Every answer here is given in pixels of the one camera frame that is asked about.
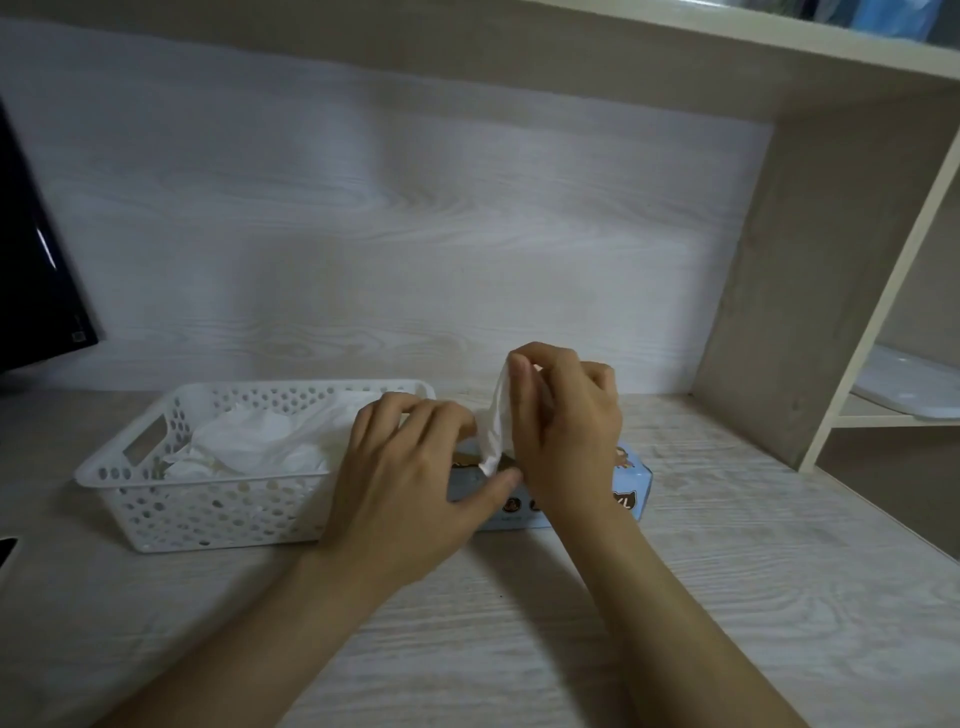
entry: shelf board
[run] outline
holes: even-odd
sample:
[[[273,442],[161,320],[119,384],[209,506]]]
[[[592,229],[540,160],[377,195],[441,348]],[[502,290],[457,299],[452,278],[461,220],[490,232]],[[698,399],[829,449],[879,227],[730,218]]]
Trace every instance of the shelf board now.
[[[0,0],[0,14],[764,121],[960,88],[953,51],[685,0]]]
[[[833,421],[834,427],[950,427],[960,425],[960,420],[921,420],[913,415],[904,415],[880,404],[864,400],[855,394],[847,396],[840,416]]]

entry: wrist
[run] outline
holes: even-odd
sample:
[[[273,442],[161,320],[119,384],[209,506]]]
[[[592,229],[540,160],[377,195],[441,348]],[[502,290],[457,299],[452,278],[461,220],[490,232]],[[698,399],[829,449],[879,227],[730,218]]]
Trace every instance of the wrist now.
[[[544,508],[550,524],[562,538],[600,538],[613,524],[625,517],[633,521],[631,514],[616,502],[612,492],[566,500]]]
[[[302,598],[311,604],[333,599],[365,616],[396,591],[337,547],[317,546],[305,551],[290,576]]]

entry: light wood grain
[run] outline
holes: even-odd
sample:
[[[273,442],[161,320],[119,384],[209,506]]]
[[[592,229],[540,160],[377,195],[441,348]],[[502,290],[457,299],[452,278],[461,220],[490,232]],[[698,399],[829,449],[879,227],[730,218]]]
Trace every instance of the light wood grain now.
[[[0,529],[25,537],[0,599],[0,679],[17,675],[39,696],[41,726],[88,725],[298,552],[126,547],[68,478],[151,398],[0,400]],[[641,527],[814,728],[960,720],[955,562],[830,478],[790,471],[691,398],[622,403],[624,438],[654,473]],[[283,725],[430,723],[633,724],[608,638],[549,529],[479,535],[400,592]]]
[[[809,470],[960,164],[950,93],[778,124],[693,392]]]
[[[767,126],[0,22],[92,312],[49,385],[495,378],[566,342],[686,392]]]
[[[0,12],[738,118],[960,79],[949,51],[677,0],[2,0]]]
[[[954,181],[883,324],[878,343],[960,368],[958,230],[960,183]]]
[[[836,431],[817,464],[960,559],[960,430]]]
[[[922,420],[913,415],[884,407],[855,394],[847,395],[839,416],[833,418],[834,427],[949,427],[960,425],[960,420]]]

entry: white wood grain panel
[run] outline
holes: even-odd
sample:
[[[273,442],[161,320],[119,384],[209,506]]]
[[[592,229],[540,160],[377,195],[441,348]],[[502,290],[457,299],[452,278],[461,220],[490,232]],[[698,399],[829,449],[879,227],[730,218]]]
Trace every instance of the white wood grain panel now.
[[[488,382],[567,342],[685,392],[770,130],[0,21],[0,91],[106,341],[52,385]]]
[[[124,545],[96,496],[67,480],[151,398],[0,400],[0,529],[26,537],[0,600],[0,680],[17,675],[38,695],[41,726],[88,725],[300,548],[143,556]],[[622,407],[624,438],[654,473],[641,527],[811,726],[960,722],[960,566],[691,398]],[[386,724],[634,724],[609,640],[552,531],[474,538],[364,625],[283,722]]]

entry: right hand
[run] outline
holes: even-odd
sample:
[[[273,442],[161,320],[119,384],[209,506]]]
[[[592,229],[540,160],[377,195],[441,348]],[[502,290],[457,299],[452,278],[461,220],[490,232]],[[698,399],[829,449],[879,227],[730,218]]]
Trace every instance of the right hand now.
[[[537,342],[511,352],[507,363],[514,450],[531,495],[555,525],[609,512],[623,424],[613,369]]]

